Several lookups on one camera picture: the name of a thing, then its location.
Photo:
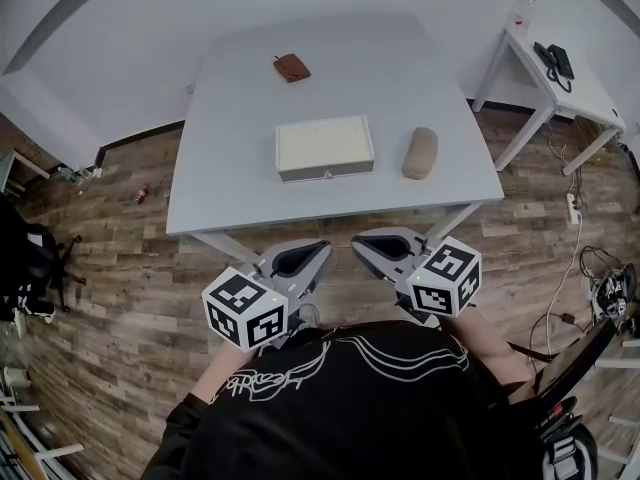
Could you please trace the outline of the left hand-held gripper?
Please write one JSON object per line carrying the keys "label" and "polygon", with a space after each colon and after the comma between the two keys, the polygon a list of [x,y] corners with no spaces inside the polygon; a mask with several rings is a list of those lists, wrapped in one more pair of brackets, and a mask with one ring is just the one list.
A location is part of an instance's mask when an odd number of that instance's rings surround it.
{"label": "left hand-held gripper", "polygon": [[276,244],[240,270],[229,267],[202,292],[209,328],[243,352],[280,348],[302,323],[300,308],[329,263],[327,240]]}

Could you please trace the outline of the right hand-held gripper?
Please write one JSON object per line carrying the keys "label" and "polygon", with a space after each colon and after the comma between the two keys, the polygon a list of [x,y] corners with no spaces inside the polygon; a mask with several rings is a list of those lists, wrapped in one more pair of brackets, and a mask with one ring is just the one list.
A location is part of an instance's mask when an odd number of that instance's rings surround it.
{"label": "right hand-held gripper", "polygon": [[482,285],[481,254],[452,237],[431,246],[409,228],[376,228],[355,235],[351,248],[372,274],[392,285],[396,305],[428,327],[459,317]]}

